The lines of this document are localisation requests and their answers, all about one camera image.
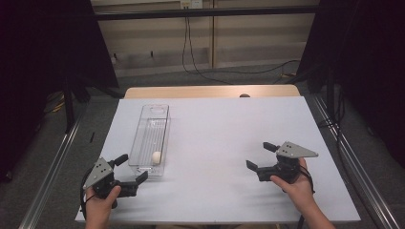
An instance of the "hand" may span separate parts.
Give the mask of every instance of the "hand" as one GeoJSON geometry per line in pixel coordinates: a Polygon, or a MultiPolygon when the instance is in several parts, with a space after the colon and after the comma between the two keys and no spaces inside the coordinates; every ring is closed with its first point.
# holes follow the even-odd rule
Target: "hand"
{"type": "MultiPolygon", "coordinates": [[[[307,169],[307,163],[303,158],[299,158],[300,165],[307,169]]],[[[295,205],[295,208],[298,209],[301,213],[306,210],[308,207],[312,207],[315,203],[313,198],[312,189],[310,187],[309,180],[301,175],[298,179],[289,184],[277,176],[271,176],[270,180],[273,181],[277,186],[282,188],[292,200],[295,205]]]]}
{"type": "Polygon", "coordinates": [[[121,192],[121,187],[116,186],[111,190],[108,197],[103,199],[95,196],[96,192],[93,190],[93,187],[86,190],[86,198],[89,198],[86,201],[86,229],[107,228],[111,207],[114,200],[117,199],[119,192],[121,192]]]}
{"type": "MultiPolygon", "coordinates": [[[[307,163],[303,158],[299,158],[300,165],[307,169],[307,163]]],[[[301,212],[311,229],[332,229],[333,224],[322,213],[318,204],[313,198],[312,188],[307,177],[300,174],[298,179],[289,184],[277,176],[271,176],[270,180],[282,188],[288,194],[295,205],[295,208],[301,212]]]]}

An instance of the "cable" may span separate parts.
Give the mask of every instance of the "cable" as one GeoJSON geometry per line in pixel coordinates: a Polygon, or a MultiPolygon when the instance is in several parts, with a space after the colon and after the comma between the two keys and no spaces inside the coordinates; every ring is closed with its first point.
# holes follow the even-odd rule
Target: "cable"
{"type": "MultiPolygon", "coordinates": [[[[300,174],[302,174],[303,176],[305,176],[308,179],[309,184],[310,184],[310,189],[311,189],[312,193],[314,194],[315,191],[313,190],[313,180],[312,180],[312,176],[310,175],[308,169],[300,165],[300,174]]],[[[301,215],[300,219],[298,220],[297,229],[303,228],[304,221],[305,221],[305,218],[303,215],[301,215]]]]}
{"type": "Polygon", "coordinates": [[[80,183],[80,207],[81,207],[81,212],[83,213],[84,219],[86,219],[86,201],[91,199],[94,196],[89,197],[86,201],[84,201],[84,190],[83,190],[83,185],[86,183],[86,179],[89,176],[89,174],[92,172],[93,168],[90,168],[86,171],[85,175],[83,176],[83,179],[81,180],[80,183]]]}
{"type": "Polygon", "coordinates": [[[184,70],[185,70],[187,73],[198,74],[198,75],[201,76],[202,78],[205,78],[205,79],[208,79],[208,80],[213,80],[213,81],[217,81],[217,82],[220,82],[220,83],[232,85],[232,83],[229,83],[229,82],[226,82],[226,81],[223,81],[223,80],[220,80],[220,79],[214,79],[214,78],[206,77],[205,75],[203,75],[203,73],[201,73],[201,72],[197,69],[196,62],[195,62],[195,60],[194,60],[193,46],[192,46],[192,44],[191,44],[190,19],[189,19],[188,17],[185,17],[185,35],[184,35],[184,46],[183,46],[183,48],[182,48],[181,63],[182,63],[182,67],[184,68],[184,70]],[[190,45],[190,52],[191,52],[191,57],[192,57],[192,59],[193,59],[194,69],[196,70],[197,73],[192,73],[192,72],[188,71],[188,70],[185,68],[185,65],[184,65],[184,52],[185,52],[185,45],[186,45],[186,43],[187,43],[187,34],[188,34],[188,41],[189,41],[189,45],[190,45]]]}
{"type": "Polygon", "coordinates": [[[195,59],[194,59],[193,45],[192,45],[192,42],[191,42],[190,20],[189,20],[188,17],[185,17],[185,23],[186,23],[186,26],[185,26],[185,35],[184,35],[184,45],[183,45],[183,48],[182,48],[181,63],[182,63],[182,67],[184,68],[184,70],[185,70],[187,73],[198,74],[198,75],[200,75],[201,77],[203,77],[203,78],[205,78],[205,79],[218,81],[218,82],[221,82],[221,83],[224,83],[224,84],[232,84],[232,83],[229,83],[229,82],[226,82],[226,81],[222,81],[222,80],[219,80],[219,79],[214,79],[214,78],[206,77],[206,76],[204,76],[203,74],[204,74],[204,73],[244,73],[244,74],[259,74],[259,73],[270,73],[270,72],[273,72],[273,71],[278,70],[278,69],[281,68],[281,69],[282,69],[282,73],[281,73],[281,75],[280,75],[280,78],[278,78],[276,81],[274,81],[274,82],[272,83],[272,84],[275,84],[275,83],[277,83],[278,81],[280,81],[280,80],[282,79],[282,76],[283,76],[283,73],[284,73],[284,67],[286,66],[286,64],[294,63],[294,62],[301,62],[300,60],[289,60],[289,61],[287,61],[287,62],[285,62],[285,63],[283,63],[283,64],[281,64],[281,65],[279,65],[279,66],[276,66],[276,67],[274,67],[274,68],[271,68],[271,69],[269,69],[269,70],[258,71],[258,72],[240,72],[240,71],[226,71],[226,70],[213,70],[213,71],[203,71],[203,72],[202,72],[202,71],[199,71],[199,70],[197,69],[197,66],[196,66],[196,63],[195,63],[195,59]],[[193,60],[193,65],[194,65],[194,69],[196,70],[196,73],[193,73],[193,72],[188,71],[188,70],[185,68],[185,65],[184,65],[184,53],[185,53],[185,46],[186,46],[186,43],[187,43],[187,34],[188,34],[188,42],[189,42],[189,46],[190,46],[191,57],[192,57],[192,60],[193,60]]]}

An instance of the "gray carpet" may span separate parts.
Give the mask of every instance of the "gray carpet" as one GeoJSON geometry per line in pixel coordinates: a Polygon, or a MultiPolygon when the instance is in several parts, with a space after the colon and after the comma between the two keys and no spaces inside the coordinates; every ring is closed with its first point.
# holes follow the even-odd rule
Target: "gray carpet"
{"type": "MultiPolygon", "coordinates": [[[[283,68],[284,73],[294,73],[298,63],[291,63],[283,68]]],[[[227,71],[260,72],[269,70],[269,66],[231,68],[227,71]]],[[[230,84],[282,84],[287,78],[280,78],[281,69],[271,73],[204,73],[204,77],[216,78],[230,84]]],[[[119,79],[119,91],[125,92],[130,87],[180,86],[180,85],[223,85],[223,82],[208,80],[198,74],[162,73],[125,77],[119,79]]],[[[315,121],[323,120],[314,103],[314,95],[309,94],[306,83],[297,84],[300,93],[306,98],[315,121]]],[[[36,228],[84,228],[75,222],[79,206],[79,186],[85,171],[96,161],[102,149],[109,127],[113,120],[118,100],[97,90],[89,89],[92,99],[80,122],[73,142],[57,180],[46,201],[36,228]]],[[[13,181],[0,184],[0,228],[17,228],[25,216],[43,178],[48,173],[55,152],[64,137],[66,121],[64,111],[47,114],[42,121],[32,143],[13,170],[13,181]]],[[[359,113],[346,101],[346,115],[341,123],[342,132],[347,137],[356,155],[372,179],[376,188],[386,200],[399,225],[405,225],[405,170],[389,155],[384,143],[370,135],[367,123],[359,113]]],[[[337,153],[335,140],[328,128],[320,129],[343,179],[348,183],[354,204],[361,221],[336,225],[337,228],[384,228],[375,215],[373,207],[359,186],[352,171],[346,174],[337,153]]],[[[114,228],[149,228],[147,226],[117,225],[114,228]]],[[[294,228],[295,225],[283,225],[294,228]]]]}

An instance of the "power outlet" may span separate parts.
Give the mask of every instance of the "power outlet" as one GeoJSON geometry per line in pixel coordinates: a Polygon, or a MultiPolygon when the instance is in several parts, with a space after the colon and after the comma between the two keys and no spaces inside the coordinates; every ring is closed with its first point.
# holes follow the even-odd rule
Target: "power outlet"
{"type": "Polygon", "coordinates": [[[191,0],[181,0],[180,9],[182,10],[191,9],[191,0]]]}
{"type": "Polygon", "coordinates": [[[191,0],[191,9],[202,9],[203,0],[191,0]]]}

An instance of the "metal rail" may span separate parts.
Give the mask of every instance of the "metal rail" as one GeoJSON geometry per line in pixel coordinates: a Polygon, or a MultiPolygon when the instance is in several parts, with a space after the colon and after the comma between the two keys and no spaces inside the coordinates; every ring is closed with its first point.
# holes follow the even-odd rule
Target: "metal rail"
{"type": "MultiPolygon", "coordinates": [[[[329,120],[328,112],[326,111],[326,104],[322,98],[318,96],[314,97],[315,104],[319,109],[321,115],[325,118],[325,120],[329,120]]],[[[334,125],[330,125],[330,132],[333,134],[334,138],[337,140],[338,136],[338,128],[334,125]]],[[[364,193],[366,194],[370,204],[372,205],[373,209],[377,213],[381,223],[384,225],[384,228],[400,228],[398,223],[396,222],[393,213],[390,210],[387,202],[378,192],[377,188],[373,184],[370,177],[367,175],[366,171],[364,170],[363,166],[361,165],[359,159],[357,158],[354,150],[352,149],[351,145],[349,144],[348,140],[345,136],[340,133],[339,134],[339,144],[343,153],[343,156],[348,161],[357,181],[360,183],[361,188],[363,189],[364,193]]]]}
{"type": "Polygon", "coordinates": [[[80,121],[82,117],[85,114],[86,108],[87,108],[87,103],[85,105],[82,105],[83,107],[79,109],[78,111],[78,119],[76,120],[73,128],[71,131],[67,134],[65,134],[62,143],[59,146],[59,149],[55,155],[55,158],[53,160],[53,163],[47,173],[47,175],[44,178],[44,181],[41,184],[41,187],[39,188],[38,192],[36,193],[35,198],[32,201],[32,204],[24,216],[19,229],[33,229],[36,226],[36,223],[38,222],[42,211],[45,207],[45,204],[47,202],[47,199],[51,193],[52,187],[54,182],[56,181],[58,172],[60,171],[60,168],[62,167],[62,163],[65,160],[66,154],[69,153],[69,149],[71,148],[72,142],[75,139],[75,134],[78,130],[80,121]]]}
{"type": "Polygon", "coordinates": [[[62,20],[129,20],[129,19],[153,19],[153,18],[177,18],[177,17],[206,17],[206,16],[241,16],[263,14],[296,14],[296,13],[326,13],[345,10],[343,4],[333,7],[320,6],[294,6],[294,7],[271,7],[271,8],[228,8],[228,9],[192,9],[192,10],[150,10],[150,11],[126,11],[126,12],[97,12],[95,14],[70,14],[51,15],[49,19],[62,20]]]}

